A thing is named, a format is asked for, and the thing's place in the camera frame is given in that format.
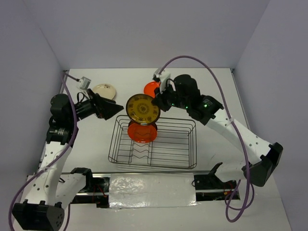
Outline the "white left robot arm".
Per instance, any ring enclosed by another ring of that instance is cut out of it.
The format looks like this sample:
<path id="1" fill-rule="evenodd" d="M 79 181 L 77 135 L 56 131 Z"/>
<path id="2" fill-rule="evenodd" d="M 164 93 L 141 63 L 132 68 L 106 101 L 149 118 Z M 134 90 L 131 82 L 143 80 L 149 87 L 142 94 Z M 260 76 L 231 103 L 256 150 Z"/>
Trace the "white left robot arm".
<path id="1" fill-rule="evenodd" d="M 64 224 L 64 211 L 79 191 L 94 187 L 92 171 L 75 167 L 60 182 L 64 164 L 77 136 L 77 122 L 96 115 L 108 120 L 124 109 L 115 101 L 87 90 L 86 100 L 73 103 L 71 96 L 57 94 L 51 99 L 51 118 L 44 147 L 44 158 L 26 184 L 31 187 L 24 200 L 11 206 L 11 215 L 26 231 L 58 231 Z"/>

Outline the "brown yellow patterned plate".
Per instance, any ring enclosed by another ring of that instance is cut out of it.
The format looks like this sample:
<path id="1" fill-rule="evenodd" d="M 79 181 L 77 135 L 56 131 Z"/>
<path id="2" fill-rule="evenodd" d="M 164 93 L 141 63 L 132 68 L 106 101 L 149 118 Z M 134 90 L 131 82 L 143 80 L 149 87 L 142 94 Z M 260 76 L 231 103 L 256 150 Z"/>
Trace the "brown yellow patterned plate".
<path id="1" fill-rule="evenodd" d="M 146 94 L 135 94 L 126 103 L 128 117 L 140 125 L 155 123 L 161 114 L 158 106 L 152 103 L 153 97 Z"/>

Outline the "cream plate with brown patch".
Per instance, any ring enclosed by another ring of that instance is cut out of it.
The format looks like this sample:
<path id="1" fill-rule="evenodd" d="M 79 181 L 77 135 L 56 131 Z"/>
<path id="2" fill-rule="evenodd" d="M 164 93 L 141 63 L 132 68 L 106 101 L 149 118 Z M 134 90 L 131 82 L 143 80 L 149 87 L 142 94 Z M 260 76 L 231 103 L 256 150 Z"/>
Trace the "cream plate with brown patch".
<path id="1" fill-rule="evenodd" d="M 94 93 L 99 94 L 103 98 L 113 100 L 116 96 L 116 89 L 110 84 L 99 84 L 92 88 Z"/>

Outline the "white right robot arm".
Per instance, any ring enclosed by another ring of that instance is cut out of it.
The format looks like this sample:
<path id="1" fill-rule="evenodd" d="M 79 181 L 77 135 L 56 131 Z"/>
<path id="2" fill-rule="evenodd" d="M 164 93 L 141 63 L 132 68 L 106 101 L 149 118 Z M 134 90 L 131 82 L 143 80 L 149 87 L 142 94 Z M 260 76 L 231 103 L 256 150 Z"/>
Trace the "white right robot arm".
<path id="1" fill-rule="evenodd" d="M 244 165 L 216 164 L 210 171 L 209 183 L 220 188 L 230 180 L 248 179 L 255 186 L 263 187 L 277 167 L 283 147 L 269 143 L 258 137 L 243 124 L 227 113 L 227 108 L 214 97 L 202 95 L 196 80 L 190 75 L 179 75 L 171 79 L 169 75 L 156 75 L 159 83 L 154 90 L 153 104 L 166 112 L 171 107 L 186 110 L 188 115 L 216 131 L 234 147 L 244 153 Z"/>

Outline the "orange plastic plate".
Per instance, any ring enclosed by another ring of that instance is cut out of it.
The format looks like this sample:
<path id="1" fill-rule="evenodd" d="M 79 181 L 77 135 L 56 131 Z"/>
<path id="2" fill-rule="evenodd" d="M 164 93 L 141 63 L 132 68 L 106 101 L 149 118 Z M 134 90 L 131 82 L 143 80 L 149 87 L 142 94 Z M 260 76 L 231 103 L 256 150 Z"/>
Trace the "orange plastic plate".
<path id="1" fill-rule="evenodd" d="M 143 89 L 143 93 L 146 95 L 151 96 L 152 98 L 155 97 L 155 89 L 160 87 L 160 83 L 156 81 L 149 82 L 145 85 Z"/>
<path id="2" fill-rule="evenodd" d="M 128 136 L 135 142 L 152 142 L 157 137 L 157 125 L 153 123 L 144 126 L 136 122 L 130 121 L 128 124 Z"/>

